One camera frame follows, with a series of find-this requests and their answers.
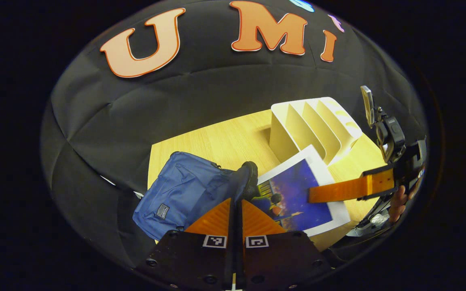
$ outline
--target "white desk organizer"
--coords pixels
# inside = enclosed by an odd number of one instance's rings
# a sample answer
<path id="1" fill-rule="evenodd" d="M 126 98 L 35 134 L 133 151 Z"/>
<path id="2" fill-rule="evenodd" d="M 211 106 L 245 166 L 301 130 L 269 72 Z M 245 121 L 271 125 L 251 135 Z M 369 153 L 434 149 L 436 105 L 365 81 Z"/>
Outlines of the white desk organizer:
<path id="1" fill-rule="evenodd" d="M 330 97 L 277 103 L 271 106 L 269 146 L 284 162 L 312 144 L 325 164 L 346 156 L 362 131 Z"/>

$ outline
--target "light wood tabletop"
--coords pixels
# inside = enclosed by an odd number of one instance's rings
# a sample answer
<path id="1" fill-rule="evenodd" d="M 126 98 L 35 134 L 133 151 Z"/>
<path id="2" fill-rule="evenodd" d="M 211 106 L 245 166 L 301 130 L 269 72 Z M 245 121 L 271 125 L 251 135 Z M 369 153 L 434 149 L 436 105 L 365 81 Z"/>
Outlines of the light wood tabletop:
<path id="1" fill-rule="evenodd" d="M 250 160 L 258 166 L 258 175 L 263 175 L 280 164 L 269 147 L 270 130 L 271 111 L 265 110 L 158 142 L 152 146 L 150 152 L 148 188 L 175 151 L 200 156 L 230 170 L 237 170 Z M 363 171 L 385 165 L 379 148 L 363 134 L 348 155 L 331 164 L 328 169 L 335 182 L 342 182 L 360 177 Z M 328 232 L 311 236 L 310 239 L 318 250 L 325 250 L 352 230 L 376 201 L 377 198 L 344 201 L 351 221 Z"/>

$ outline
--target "blue bag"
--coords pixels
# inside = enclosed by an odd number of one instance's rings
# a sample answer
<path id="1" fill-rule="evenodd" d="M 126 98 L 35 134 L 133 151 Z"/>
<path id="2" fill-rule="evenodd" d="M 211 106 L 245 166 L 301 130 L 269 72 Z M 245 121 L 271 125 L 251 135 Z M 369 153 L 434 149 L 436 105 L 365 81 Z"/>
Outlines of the blue bag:
<path id="1" fill-rule="evenodd" d="M 168 230 L 186 230 L 228 198 L 233 202 L 251 200 L 257 184 L 254 162 L 245 162 L 233 171 L 189 153 L 175 152 L 141 199 L 133 220 L 152 239 L 160 240 Z"/>

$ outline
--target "blue sticker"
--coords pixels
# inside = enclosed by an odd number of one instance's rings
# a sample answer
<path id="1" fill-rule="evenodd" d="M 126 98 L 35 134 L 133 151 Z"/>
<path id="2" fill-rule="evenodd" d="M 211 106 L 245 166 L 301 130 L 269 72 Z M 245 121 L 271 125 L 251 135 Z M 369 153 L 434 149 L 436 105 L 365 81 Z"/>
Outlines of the blue sticker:
<path id="1" fill-rule="evenodd" d="M 305 2 L 302 0 L 289 0 L 289 1 L 292 2 L 294 5 L 305 9 L 306 11 L 314 12 L 314 8 L 308 2 Z"/>

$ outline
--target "orange letter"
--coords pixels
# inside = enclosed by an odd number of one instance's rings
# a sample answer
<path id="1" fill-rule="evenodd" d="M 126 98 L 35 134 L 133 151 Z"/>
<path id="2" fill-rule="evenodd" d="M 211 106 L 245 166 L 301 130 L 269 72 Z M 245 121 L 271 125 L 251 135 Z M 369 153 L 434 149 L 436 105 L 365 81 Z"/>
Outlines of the orange letter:
<path id="1" fill-rule="evenodd" d="M 145 22 L 145 26 L 154 26 L 157 39 L 157 50 L 150 57 L 137 59 L 133 56 L 129 36 L 134 33 L 134 28 L 109 39 L 100 51 L 105 52 L 111 71 L 119 77 L 133 78 L 168 64 L 179 51 L 177 17 L 185 11 L 184 8 L 174 9 L 156 15 Z"/>
<path id="2" fill-rule="evenodd" d="M 257 51 L 262 48 L 262 43 L 256 38 L 258 30 L 270 50 L 274 50 L 287 35 L 280 49 L 292 55 L 305 54 L 305 48 L 303 48 L 303 34 L 307 24 L 305 19 L 287 13 L 279 22 L 276 22 L 267 8 L 259 3 L 233 1 L 229 5 L 237 8 L 240 15 L 239 37 L 231 44 L 233 50 Z"/>
<path id="3" fill-rule="evenodd" d="M 337 40 L 337 37 L 330 31 L 323 31 L 325 34 L 325 48 L 321 53 L 321 59 L 331 63 L 333 61 L 333 45 Z"/>

